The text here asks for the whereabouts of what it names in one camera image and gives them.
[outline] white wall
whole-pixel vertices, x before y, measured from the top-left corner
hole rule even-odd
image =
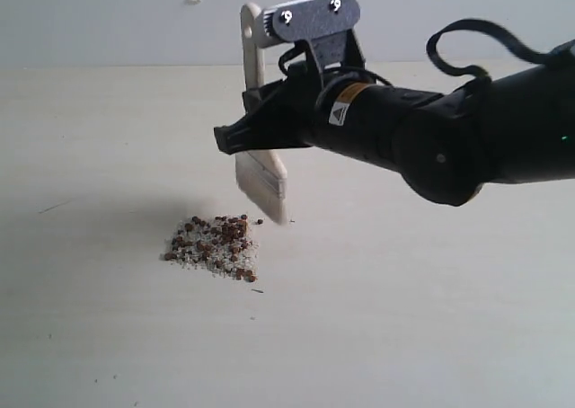
[[[241,4],[287,0],[0,0],[0,67],[229,64],[240,61]],[[369,60],[425,58],[428,36],[465,16],[508,26],[536,49],[575,38],[572,0],[359,0]],[[455,58],[500,57],[496,43],[445,38]]]

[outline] warning label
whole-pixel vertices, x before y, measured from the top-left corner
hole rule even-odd
[[[342,126],[345,122],[345,117],[348,114],[348,108],[353,100],[361,91],[371,85],[372,84],[368,83],[354,83],[346,87],[333,103],[328,122],[338,127]]]

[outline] seed pile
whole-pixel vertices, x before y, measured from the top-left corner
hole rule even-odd
[[[262,219],[250,222],[247,215],[209,221],[193,217],[180,223],[164,259],[183,269],[201,268],[214,275],[255,282],[257,244],[250,238],[250,231],[251,226],[261,224]]]

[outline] screw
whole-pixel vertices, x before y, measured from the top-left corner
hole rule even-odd
[[[334,13],[337,13],[341,8],[341,0],[331,0],[330,8]]]
[[[289,10],[282,11],[279,16],[281,17],[281,20],[283,23],[289,24],[289,22],[291,22],[291,18],[292,18],[291,11],[289,11]]]

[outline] white table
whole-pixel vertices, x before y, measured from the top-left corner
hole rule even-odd
[[[2,408],[572,408],[574,182],[447,208],[286,151],[295,222],[258,230],[258,282],[160,262],[183,217],[260,215],[212,135],[242,85],[238,67],[0,73]]]

